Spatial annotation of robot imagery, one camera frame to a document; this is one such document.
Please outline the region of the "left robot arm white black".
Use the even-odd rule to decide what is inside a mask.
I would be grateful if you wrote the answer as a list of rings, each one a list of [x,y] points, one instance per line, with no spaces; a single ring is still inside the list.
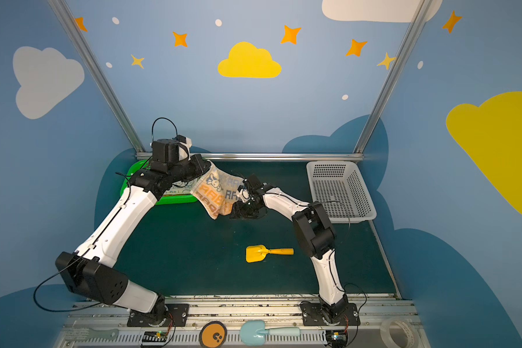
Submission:
[[[191,139],[181,135],[152,142],[149,164],[128,177],[122,197],[95,232],[75,252],[63,252],[56,259],[70,292],[128,309],[134,326],[168,326],[165,297],[133,283],[114,266],[142,218],[165,192],[209,171],[210,162],[191,155],[191,145]]]

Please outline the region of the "white plastic basket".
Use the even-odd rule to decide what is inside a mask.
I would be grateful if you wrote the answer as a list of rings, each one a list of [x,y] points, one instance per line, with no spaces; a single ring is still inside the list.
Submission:
[[[373,200],[354,162],[313,161],[306,169],[312,200],[323,205],[333,224],[376,218]]]

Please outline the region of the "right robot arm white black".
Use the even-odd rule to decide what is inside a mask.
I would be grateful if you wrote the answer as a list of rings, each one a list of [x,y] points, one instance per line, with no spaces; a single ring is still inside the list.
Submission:
[[[323,205],[295,199],[278,187],[262,183],[256,175],[242,181],[237,197],[232,219],[258,219],[267,209],[291,221],[300,249],[311,259],[316,272],[322,316],[327,323],[338,323],[349,301],[336,266],[336,230]]]

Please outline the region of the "green plastic basket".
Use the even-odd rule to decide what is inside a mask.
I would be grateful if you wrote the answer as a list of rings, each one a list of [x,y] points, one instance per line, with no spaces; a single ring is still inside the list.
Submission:
[[[128,170],[126,177],[129,179],[136,171],[144,169],[148,166],[148,160],[144,159],[134,163]],[[165,192],[157,205],[164,204],[185,204],[197,201],[197,198],[191,194],[191,189],[198,183],[198,178],[190,182],[176,182],[171,189]]]

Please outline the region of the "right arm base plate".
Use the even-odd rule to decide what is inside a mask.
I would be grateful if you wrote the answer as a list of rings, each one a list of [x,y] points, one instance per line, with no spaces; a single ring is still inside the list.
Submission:
[[[327,306],[315,302],[301,302],[304,326],[359,326],[360,316],[355,304]]]

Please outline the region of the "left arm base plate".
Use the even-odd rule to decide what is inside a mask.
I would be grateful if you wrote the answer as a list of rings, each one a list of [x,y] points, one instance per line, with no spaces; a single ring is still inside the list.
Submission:
[[[167,328],[169,325],[184,327],[189,314],[189,304],[165,303],[150,313],[130,311],[127,327]]]

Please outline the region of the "beige lettered towel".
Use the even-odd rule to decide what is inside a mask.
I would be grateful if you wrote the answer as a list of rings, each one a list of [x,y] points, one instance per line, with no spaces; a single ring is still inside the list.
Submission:
[[[237,191],[244,179],[230,175],[210,162],[210,169],[191,189],[191,194],[203,205],[207,214],[216,220],[219,215],[230,215],[233,204],[239,201]]]

